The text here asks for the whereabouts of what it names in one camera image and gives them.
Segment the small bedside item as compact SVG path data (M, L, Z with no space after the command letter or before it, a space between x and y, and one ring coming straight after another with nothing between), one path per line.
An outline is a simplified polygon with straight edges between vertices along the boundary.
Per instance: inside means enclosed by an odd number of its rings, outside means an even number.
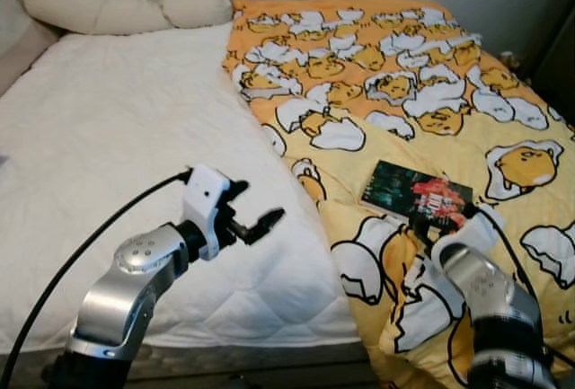
M510 73L514 75L518 75L518 73L520 73L520 70L522 69L522 61L517 53L506 49L506 51L498 53L497 58Z

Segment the dark cabinet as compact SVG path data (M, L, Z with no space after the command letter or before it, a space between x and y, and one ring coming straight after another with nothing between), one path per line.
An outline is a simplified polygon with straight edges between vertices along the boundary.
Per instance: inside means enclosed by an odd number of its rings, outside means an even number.
M575 8L570 4L555 24L531 75L531 88L570 125L575 122L574 29Z

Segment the beige long pillow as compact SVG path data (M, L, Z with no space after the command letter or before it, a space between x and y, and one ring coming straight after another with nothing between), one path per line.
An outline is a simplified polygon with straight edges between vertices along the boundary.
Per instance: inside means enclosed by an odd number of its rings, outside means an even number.
M23 0L33 19L86 35L197 29L234 19L231 0Z

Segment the dark green red book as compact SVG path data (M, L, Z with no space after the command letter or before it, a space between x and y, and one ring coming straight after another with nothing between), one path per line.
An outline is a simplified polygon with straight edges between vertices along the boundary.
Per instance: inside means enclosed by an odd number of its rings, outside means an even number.
M358 201L402 219L426 221L440 232L453 232L465 220L464 208L473 203L473 191L444 177L379 160Z

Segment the yellow egg print blanket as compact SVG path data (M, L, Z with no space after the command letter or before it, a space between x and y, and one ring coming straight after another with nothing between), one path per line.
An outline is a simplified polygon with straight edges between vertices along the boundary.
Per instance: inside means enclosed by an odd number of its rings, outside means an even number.
M575 134L430 0L234 0L223 62L311 196L385 389L464 389L473 329L407 219L358 201L379 160L467 185L547 345L575 331Z

